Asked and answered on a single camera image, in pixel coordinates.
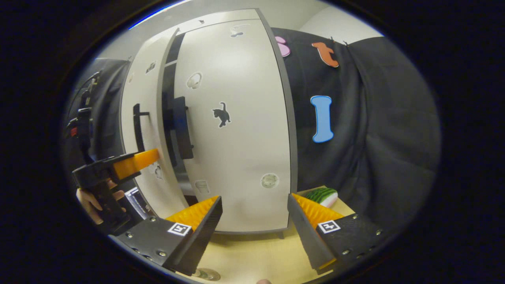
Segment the table surface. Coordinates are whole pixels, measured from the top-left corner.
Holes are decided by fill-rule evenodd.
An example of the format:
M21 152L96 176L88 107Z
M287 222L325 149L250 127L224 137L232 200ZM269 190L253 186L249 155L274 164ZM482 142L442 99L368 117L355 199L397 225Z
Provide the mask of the table surface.
M297 194L305 196L307 191ZM332 210L348 216L355 212L338 199ZM284 239L276 233L259 235L214 234L198 265L210 268L221 275L219 281L208 281L198 277L184 277L202 283L244 283L256 284L260 279L268 279L273 284L305 283L329 274L317 275L311 268L309 258L301 244L294 224L284 231Z

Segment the watermelon slice toy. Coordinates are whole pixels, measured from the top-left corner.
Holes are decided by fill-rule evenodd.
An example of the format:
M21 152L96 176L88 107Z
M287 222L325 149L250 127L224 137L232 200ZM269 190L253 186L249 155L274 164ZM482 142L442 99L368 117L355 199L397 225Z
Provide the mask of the watermelon slice toy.
M330 208L337 201L338 193L333 188L322 187L309 192L305 198Z

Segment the human hand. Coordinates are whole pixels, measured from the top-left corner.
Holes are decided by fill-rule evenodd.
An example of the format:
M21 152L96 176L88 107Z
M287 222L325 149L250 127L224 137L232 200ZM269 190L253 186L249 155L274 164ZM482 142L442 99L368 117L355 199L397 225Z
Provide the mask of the human hand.
M110 179L107 181L107 185L109 186L109 188L113 188L113 187L117 186L117 184L115 184ZM100 218L96 209L102 211L103 208L100 206L100 203L98 203L95 196L87 191L81 190L80 188L77 189L77 192L75 195L77 196L77 199L81 203L84 210L86 210L88 215L92 218L92 220L97 225L102 224L104 221ZM124 191L117 191L117 192L113 193L112 196L114 197L114 199L120 200L121 198L123 198L125 196L125 192Z

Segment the blue bone cutout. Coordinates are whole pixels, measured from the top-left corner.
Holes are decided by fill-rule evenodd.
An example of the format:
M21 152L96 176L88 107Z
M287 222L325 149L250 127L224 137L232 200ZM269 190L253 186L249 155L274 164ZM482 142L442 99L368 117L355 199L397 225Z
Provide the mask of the blue bone cutout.
M312 140L316 143L330 141L333 132L330 128L330 104L331 98L328 96L313 96L311 104L316 107L316 135Z

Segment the white wall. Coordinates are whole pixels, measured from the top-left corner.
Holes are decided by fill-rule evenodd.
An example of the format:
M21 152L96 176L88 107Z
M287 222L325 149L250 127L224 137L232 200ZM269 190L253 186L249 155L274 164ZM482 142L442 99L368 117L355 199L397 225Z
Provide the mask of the white wall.
M300 31L325 38L333 37L333 40L339 43L383 36L360 19L335 7L327 7L315 14Z
M185 21L222 11L259 8L271 27L299 30L313 15L328 7L317 0L190 0L154 15L121 34L98 57L133 58L150 37Z

